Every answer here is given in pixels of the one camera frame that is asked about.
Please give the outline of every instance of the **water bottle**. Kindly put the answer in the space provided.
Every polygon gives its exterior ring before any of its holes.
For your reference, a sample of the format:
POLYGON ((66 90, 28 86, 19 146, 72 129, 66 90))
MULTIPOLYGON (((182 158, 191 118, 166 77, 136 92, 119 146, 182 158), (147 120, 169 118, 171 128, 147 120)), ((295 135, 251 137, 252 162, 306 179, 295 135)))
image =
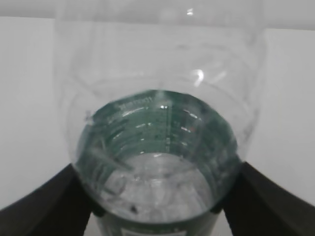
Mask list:
POLYGON ((55 91, 106 236, 206 236, 259 117, 260 0, 63 0, 55 91))

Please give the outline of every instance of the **white background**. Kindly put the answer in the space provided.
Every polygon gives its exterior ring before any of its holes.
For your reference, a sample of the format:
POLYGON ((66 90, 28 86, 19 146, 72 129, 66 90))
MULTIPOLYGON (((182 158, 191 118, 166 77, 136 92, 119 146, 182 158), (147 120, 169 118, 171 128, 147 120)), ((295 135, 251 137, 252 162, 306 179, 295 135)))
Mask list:
MULTIPOLYGON (((0 16, 54 17, 58 0, 0 0, 0 16)), ((271 28, 315 30, 315 0, 263 0, 271 28)))

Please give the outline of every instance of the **plastic container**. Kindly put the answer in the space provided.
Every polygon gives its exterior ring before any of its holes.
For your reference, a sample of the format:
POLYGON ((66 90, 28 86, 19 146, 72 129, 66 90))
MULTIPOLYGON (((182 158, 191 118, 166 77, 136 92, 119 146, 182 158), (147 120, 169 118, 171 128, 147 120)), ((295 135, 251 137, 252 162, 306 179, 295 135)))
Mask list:
POLYGON ((209 234, 257 123, 260 0, 63 0, 56 98, 106 235, 209 234))

